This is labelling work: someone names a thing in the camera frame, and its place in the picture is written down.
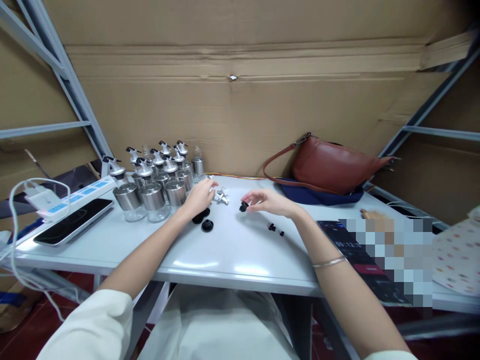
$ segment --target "charging cable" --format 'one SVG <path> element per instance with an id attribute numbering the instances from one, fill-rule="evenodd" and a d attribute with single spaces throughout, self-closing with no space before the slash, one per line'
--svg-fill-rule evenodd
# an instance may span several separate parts
<path id="1" fill-rule="evenodd" d="M 390 207 L 398 207 L 398 208 L 402 208 L 402 209 L 405 209 L 405 210 L 415 210 L 415 211 L 419 211 L 419 209 L 415 208 L 415 207 L 411 207 L 411 206 L 408 206 L 407 205 L 404 205 L 404 204 L 407 204 L 405 201 L 390 201 L 388 202 L 386 205 L 390 206 Z M 435 224 L 440 224 L 441 221 L 437 220 L 435 217 L 433 216 L 430 216 L 430 215 L 426 215 L 426 216 L 413 216 L 413 215 L 407 215 L 409 218 L 411 219 L 432 219 L 432 220 L 436 220 L 434 222 L 432 222 L 432 225 L 435 225 Z"/>
<path id="2" fill-rule="evenodd" d="M 51 305 L 55 309 L 55 311 L 58 315 L 58 318 L 62 322 L 64 322 L 65 319 L 63 318 L 58 305 L 52 299 L 52 296 L 49 294 L 49 292 L 63 290 L 63 289 L 74 289 L 76 300 L 77 300 L 78 303 L 80 303 L 78 289 L 76 287 L 73 287 L 73 286 L 58 287 L 58 288 L 51 288 L 51 289 L 44 288 L 42 285 L 36 283 L 35 281 L 33 281 L 31 279 L 24 278 L 19 273 L 19 271 L 17 269 L 17 265 L 15 264 L 15 250 L 16 250 L 16 247 L 17 247 L 17 238 L 18 238 L 18 235 L 19 235 L 19 222 L 18 222 L 17 211 L 16 211 L 15 206 L 14 206 L 14 196 L 15 196 L 15 192 L 17 191 L 17 189 L 22 185 L 25 187 L 25 193 L 27 194 L 27 196 L 29 196 L 28 192 L 31 194 L 32 197 L 35 197 L 36 195 L 39 195 L 39 194 L 43 193 L 44 191 L 42 189 L 45 189 L 45 188 L 43 186 L 40 186 L 40 185 L 36 184 L 33 181 L 51 182 L 51 183 L 59 184 L 59 185 L 62 185 L 63 187 L 65 187 L 66 190 L 67 190 L 67 207 L 66 207 L 66 211 L 64 212 L 64 215 L 58 221 L 61 221 L 61 220 L 65 219 L 70 214 L 70 192 L 71 191 L 70 191 L 70 187 L 68 185 L 66 185 L 66 184 L 64 184 L 63 182 L 60 182 L 60 181 L 47 179 L 47 178 L 42 178 L 42 177 L 33 177 L 33 178 L 28 179 L 28 180 L 19 182 L 17 185 L 15 185 L 11 189 L 10 197 L 9 197 L 9 200 L 8 200 L 8 205 L 9 205 L 10 211 L 11 211 L 11 217 L 13 219 L 13 239 L 12 239 L 12 243 L 10 245 L 11 248 L 9 249 L 9 252 L 7 251 L 6 254 L 4 254 L 0 258 L 0 262 L 3 259 L 5 259 L 8 255 L 10 255 L 11 272 L 15 275 L 15 277 L 18 279 L 18 281 L 23 286 L 25 286 L 26 288 L 29 288 L 29 289 L 32 289 L 32 290 L 35 290 L 35 291 L 40 291 L 40 292 L 44 293 L 46 298 L 48 299 L 48 301 L 50 301 Z M 47 197 L 50 198 L 50 199 L 53 198 L 53 197 L 51 197 L 50 192 L 53 193 L 51 190 L 49 190 L 48 194 L 45 194 L 45 196 L 41 195 L 41 196 L 36 197 L 34 199 L 34 202 L 38 203 L 38 204 L 45 204 L 45 199 Z"/>

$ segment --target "power strip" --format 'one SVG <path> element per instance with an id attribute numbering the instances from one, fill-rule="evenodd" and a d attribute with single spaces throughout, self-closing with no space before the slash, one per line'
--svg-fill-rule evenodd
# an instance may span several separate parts
<path id="1" fill-rule="evenodd" d="M 99 196 L 105 194 L 106 192 L 112 190 L 115 187 L 115 181 L 111 176 L 106 176 L 101 178 L 98 181 L 95 181 L 93 184 L 90 184 L 83 189 L 80 189 L 72 194 L 70 194 L 70 214 L 80 209 L 82 206 L 88 204 L 93 199 L 97 199 Z M 53 223 L 56 220 L 62 218 L 65 214 L 62 209 L 68 206 L 68 197 L 61 199 L 61 203 L 57 206 L 52 207 L 50 210 L 46 211 L 37 211 L 36 213 L 42 217 L 49 219 L 49 223 Z"/>

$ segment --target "silver bracelet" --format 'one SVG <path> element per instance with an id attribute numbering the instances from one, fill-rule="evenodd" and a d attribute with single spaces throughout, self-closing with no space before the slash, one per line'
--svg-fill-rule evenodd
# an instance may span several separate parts
<path id="1" fill-rule="evenodd" d="M 330 265 L 335 265 L 335 264 L 341 263 L 344 260 L 348 262 L 347 257 L 345 255 L 339 257 L 338 259 L 334 259 L 332 261 L 324 262 L 324 263 L 321 263 L 321 264 L 314 264 L 313 267 L 314 268 L 325 268 L 325 267 L 330 266 Z"/>

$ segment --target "white charger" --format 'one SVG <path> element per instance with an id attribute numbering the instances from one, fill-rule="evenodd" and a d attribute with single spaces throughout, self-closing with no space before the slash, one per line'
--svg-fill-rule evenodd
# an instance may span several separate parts
<path id="1" fill-rule="evenodd" d="M 26 184 L 31 184 L 33 187 L 25 185 L 25 200 L 37 209 L 36 213 L 46 222 L 55 222 L 65 216 L 63 211 L 53 211 L 55 208 L 60 210 L 67 207 L 57 194 L 33 181 L 29 181 Z"/>

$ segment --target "orange wire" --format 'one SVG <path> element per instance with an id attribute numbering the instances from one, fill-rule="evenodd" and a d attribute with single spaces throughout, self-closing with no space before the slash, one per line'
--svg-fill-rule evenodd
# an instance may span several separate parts
<path id="1" fill-rule="evenodd" d="M 246 180 L 263 180 L 263 179 L 266 179 L 266 177 L 244 177 L 244 176 L 222 174 L 222 173 L 219 173 L 219 172 L 206 172 L 205 174 L 207 174 L 207 175 L 217 175 L 217 176 L 227 176 L 227 177 L 230 177 L 230 178 L 246 179 Z"/>

